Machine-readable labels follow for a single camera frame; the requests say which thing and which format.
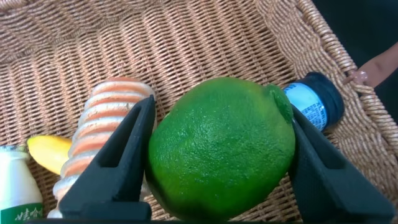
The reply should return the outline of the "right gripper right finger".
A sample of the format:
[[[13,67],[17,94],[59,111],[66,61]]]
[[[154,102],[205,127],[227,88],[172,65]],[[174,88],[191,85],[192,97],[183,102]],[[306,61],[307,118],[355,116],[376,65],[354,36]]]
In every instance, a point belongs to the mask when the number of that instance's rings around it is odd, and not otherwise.
[[[289,170],[306,223],[389,223],[393,204],[297,109]]]

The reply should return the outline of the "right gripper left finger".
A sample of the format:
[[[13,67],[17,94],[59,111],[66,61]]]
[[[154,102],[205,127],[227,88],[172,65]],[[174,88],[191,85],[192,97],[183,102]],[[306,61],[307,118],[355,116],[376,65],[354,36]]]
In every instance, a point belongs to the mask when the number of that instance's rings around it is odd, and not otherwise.
[[[146,153],[155,119],[155,99],[138,102],[61,199],[64,220],[148,221],[141,202]]]

